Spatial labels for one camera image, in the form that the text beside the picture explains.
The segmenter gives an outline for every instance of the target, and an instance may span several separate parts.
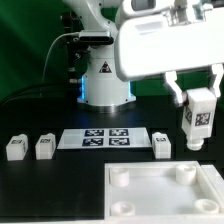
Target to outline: small white block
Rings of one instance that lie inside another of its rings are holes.
[[[194,203],[195,214],[217,214],[219,213],[219,205],[209,199],[199,199]]]
[[[36,144],[36,159],[52,159],[56,148],[55,135],[41,135]]]
[[[135,206],[126,201],[119,201],[111,205],[111,216],[134,216]]]
[[[171,158],[171,144],[166,134],[154,133],[152,135],[152,148],[156,159]]]
[[[28,149],[28,138],[26,135],[13,136],[6,146],[8,161],[23,160]]]
[[[217,98],[208,88],[187,90],[189,104],[184,107],[182,129],[187,147],[200,150],[204,138],[211,137]]]

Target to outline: label sticker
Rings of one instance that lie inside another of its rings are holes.
[[[20,144],[22,140],[13,140],[11,144]]]
[[[99,73],[112,73],[112,71],[110,70],[110,67],[106,61],[104,62],[103,66],[101,67]]]
[[[210,113],[203,113],[196,115],[195,126],[207,125],[209,124]]]
[[[25,145],[25,142],[23,142],[23,152],[24,152],[24,153],[26,152],[26,145]]]
[[[128,129],[110,129],[110,136],[128,136]]]
[[[104,130],[86,130],[85,131],[85,137],[88,136],[104,136]]]
[[[102,146],[103,138],[85,138],[83,139],[82,146]]]
[[[49,143],[51,140],[50,139],[41,139],[40,143]]]
[[[189,122],[189,124],[191,124],[192,112],[191,112],[191,110],[188,107],[186,107],[185,118],[187,119],[187,121]]]
[[[111,146],[126,146],[130,145],[129,138],[110,138],[109,145]]]
[[[165,142],[166,141],[166,138],[156,138],[156,141],[157,142]]]

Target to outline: white plastic box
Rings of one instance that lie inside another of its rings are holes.
[[[166,134],[152,134],[152,148],[156,159],[171,158],[171,144]]]
[[[56,148],[55,135],[41,135],[35,148],[37,160],[52,159]]]
[[[111,182],[112,170],[118,175],[128,173],[120,180],[126,184],[119,186]],[[105,221],[116,224],[224,223],[224,181],[220,175],[218,183],[216,180],[215,168],[200,166],[198,162],[106,164]],[[201,203],[203,210],[207,209],[205,214],[197,209],[196,202]],[[218,206],[218,213],[213,205]]]
[[[189,105],[184,107],[182,129],[187,147],[201,149],[204,138],[211,137],[217,99],[208,88],[187,90]]]
[[[28,138],[21,134],[13,136],[6,146],[6,154],[8,161],[23,160],[28,150]]]

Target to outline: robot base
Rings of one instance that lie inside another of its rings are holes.
[[[98,113],[118,113],[121,111],[135,108],[135,99],[125,104],[116,105],[116,106],[92,106],[92,105],[89,105],[88,103],[84,103],[78,100],[78,107],[80,109],[94,111]]]

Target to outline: white cube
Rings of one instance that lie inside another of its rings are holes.
[[[28,138],[26,135],[13,136],[6,146],[8,161],[23,160],[28,149]]]
[[[166,134],[154,133],[152,135],[152,148],[156,159],[171,158],[171,144]]]
[[[37,160],[52,159],[56,148],[55,135],[41,135],[35,148]]]
[[[187,91],[182,128],[189,140],[211,136],[217,99],[208,88]]]

